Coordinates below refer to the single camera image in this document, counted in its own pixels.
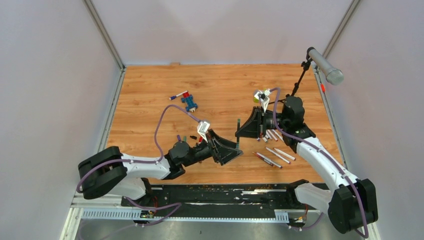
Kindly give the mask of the red capped short pen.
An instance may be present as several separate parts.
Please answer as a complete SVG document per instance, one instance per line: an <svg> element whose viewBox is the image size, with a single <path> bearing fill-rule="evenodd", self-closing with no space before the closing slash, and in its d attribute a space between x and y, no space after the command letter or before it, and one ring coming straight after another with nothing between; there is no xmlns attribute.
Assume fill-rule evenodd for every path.
<svg viewBox="0 0 424 240"><path fill-rule="evenodd" d="M267 134L274 140L274 141L278 141L278 138L273 134L273 132L268 129L267 130Z"/></svg>

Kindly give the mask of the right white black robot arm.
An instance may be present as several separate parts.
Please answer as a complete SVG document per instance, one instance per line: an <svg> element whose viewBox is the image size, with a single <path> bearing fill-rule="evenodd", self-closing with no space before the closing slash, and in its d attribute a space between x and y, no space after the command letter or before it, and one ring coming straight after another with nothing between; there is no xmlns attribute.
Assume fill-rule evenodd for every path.
<svg viewBox="0 0 424 240"><path fill-rule="evenodd" d="M235 136L257 139L267 130L276 130L282 134L284 143L324 180L327 190L305 179L290 183L285 195L290 208L309 205L326 214L334 228L342 234L376 222L379 215L375 185L367 178L359 179L335 160L305 124L304 115L301 98L287 96L281 112L253 107L250 117Z"/></svg>

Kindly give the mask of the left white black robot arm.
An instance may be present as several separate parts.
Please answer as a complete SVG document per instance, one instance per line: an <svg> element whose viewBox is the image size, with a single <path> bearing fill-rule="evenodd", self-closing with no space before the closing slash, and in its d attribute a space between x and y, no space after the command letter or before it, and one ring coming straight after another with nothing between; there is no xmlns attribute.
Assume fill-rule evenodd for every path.
<svg viewBox="0 0 424 240"><path fill-rule="evenodd" d="M86 200L111 194L146 207L153 201L149 178L173 180L185 174L186 167L209 158L223 166L242 155L236 142L218 136L212 129L194 146L177 141L163 157L133 156L111 146L78 164L80 181L76 190Z"/></svg>

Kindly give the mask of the white pen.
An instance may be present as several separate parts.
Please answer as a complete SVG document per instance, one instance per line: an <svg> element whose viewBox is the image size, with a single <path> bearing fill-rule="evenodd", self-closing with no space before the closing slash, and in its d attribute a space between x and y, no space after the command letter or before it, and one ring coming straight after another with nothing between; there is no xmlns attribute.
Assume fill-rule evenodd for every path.
<svg viewBox="0 0 424 240"><path fill-rule="evenodd" d="M277 151L278 153L282 154L283 156L285 156L285 157L289 158L289 159L290 159L290 160L292 160L292 161L295 161L295 160L296 160L296 158L295 158L294 156L291 156L291 155L289 155L288 153L286 153L286 152L284 152L284 151L282 151L282 150L280 150L280 149L278 149L278 148L276 148L276 147L274 147L273 149L274 149L275 151Z"/></svg>

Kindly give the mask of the blue capped pen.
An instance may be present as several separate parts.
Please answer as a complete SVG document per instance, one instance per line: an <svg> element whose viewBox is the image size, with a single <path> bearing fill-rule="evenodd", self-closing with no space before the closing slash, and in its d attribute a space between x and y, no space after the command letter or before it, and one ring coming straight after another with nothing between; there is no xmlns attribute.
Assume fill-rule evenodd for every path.
<svg viewBox="0 0 424 240"><path fill-rule="evenodd" d="M173 95L173 96L170 96L169 97L169 100L174 100L174 99L176 99L177 97L180 97L180 96L182 96L182 95L184 95L184 94L186 94L187 93L187 91L183 91L183 92L180 92L180 93L178 93L178 94L176 94L176 95Z"/></svg>

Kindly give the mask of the purple capped pen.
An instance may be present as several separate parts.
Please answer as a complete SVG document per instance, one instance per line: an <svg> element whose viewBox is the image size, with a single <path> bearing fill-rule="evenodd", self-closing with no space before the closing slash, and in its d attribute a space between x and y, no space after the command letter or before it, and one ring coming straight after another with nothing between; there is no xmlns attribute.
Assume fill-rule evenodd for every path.
<svg viewBox="0 0 424 240"><path fill-rule="evenodd" d="M280 154L278 154L277 152L275 152L274 150L272 150L269 147L265 147L265 149L267 151L269 151L270 153L274 154L276 157L280 158L281 160L283 160L284 162L286 162L287 164L291 164L291 162L289 160L287 160L286 158L284 158L283 156L281 156Z"/></svg>

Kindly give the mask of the red slim pen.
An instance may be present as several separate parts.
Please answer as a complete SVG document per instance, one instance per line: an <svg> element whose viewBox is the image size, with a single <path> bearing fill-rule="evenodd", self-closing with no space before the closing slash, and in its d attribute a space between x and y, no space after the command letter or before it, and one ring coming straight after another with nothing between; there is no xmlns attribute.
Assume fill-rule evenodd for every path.
<svg viewBox="0 0 424 240"><path fill-rule="evenodd" d="M271 162L269 162L268 160L266 160L264 157L258 155L256 152L252 152L256 157L258 157L260 160L262 160L263 162L265 162L266 164L270 165L270 166L274 166Z"/></svg>

